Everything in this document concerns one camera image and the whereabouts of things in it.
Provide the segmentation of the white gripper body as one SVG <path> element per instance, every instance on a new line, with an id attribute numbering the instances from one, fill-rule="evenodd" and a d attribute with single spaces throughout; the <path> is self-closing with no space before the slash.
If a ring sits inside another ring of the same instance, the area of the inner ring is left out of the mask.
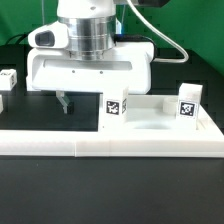
<path id="1" fill-rule="evenodd" d="M 154 44 L 114 28 L 112 20 L 62 20 L 32 31 L 27 89 L 101 93 L 123 85 L 131 94 L 147 93 Z"/>

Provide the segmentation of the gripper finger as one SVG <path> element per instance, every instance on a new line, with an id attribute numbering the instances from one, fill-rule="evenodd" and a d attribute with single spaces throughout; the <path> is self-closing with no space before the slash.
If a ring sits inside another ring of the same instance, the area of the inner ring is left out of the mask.
<path id="1" fill-rule="evenodd" d="M 63 107 L 63 111 L 65 114 L 73 114 L 74 113 L 74 103 L 69 100 L 68 96 L 64 91 L 57 91 L 56 97 L 61 103 Z"/>

